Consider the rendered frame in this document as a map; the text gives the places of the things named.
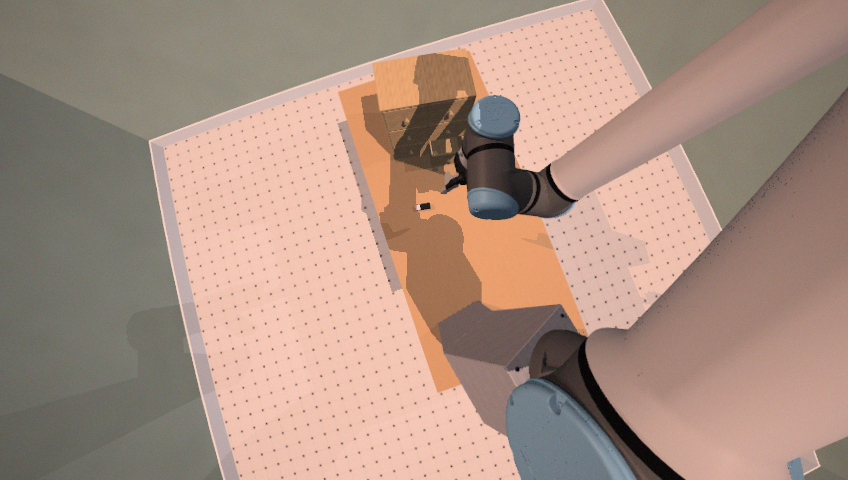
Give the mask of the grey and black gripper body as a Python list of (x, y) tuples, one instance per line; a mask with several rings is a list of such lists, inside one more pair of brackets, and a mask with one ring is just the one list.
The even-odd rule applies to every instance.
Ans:
[[(455, 168), (456, 168), (456, 173), (458, 173), (458, 174), (459, 174), (459, 175), (458, 175), (458, 177), (459, 177), (459, 181), (460, 181), (460, 182), (459, 182), (459, 184), (460, 184), (460, 185), (467, 185), (467, 183), (466, 183), (466, 171), (465, 171), (465, 167), (462, 165), (462, 163), (461, 163), (461, 161), (460, 161), (460, 158), (459, 158), (458, 152), (456, 152), (456, 153), (455, 153), (455, 157), (454, 157), (454, 165), (455, 165)], [(459, 172), (460, 172), (460, 173), (459, 173)]]

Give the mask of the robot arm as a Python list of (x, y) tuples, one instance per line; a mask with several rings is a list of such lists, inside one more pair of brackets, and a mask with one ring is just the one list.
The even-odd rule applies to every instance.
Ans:
[[(469, 212), (564, 216), (847, 53), (848, 0), (770, 0), (539, 172), (515, 167), (518, 107), (483, 97)], [(521, 480), (804, 480), (848, 436), (848, 87), (629, 329), (538, 340), (506, 430)]]

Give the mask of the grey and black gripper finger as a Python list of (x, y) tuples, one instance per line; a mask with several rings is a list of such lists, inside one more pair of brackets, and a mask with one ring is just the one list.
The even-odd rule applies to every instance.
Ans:
[(450, 192), (452, 189), (459, 187), (460, 181), (459, 181), (458, 175), (451, 176), (451, 174), (449, 172), (446, 172), (444, 178), (445, 178), (445, 186), (440, 191), (440, 194), (446, 194), (446, 193)]

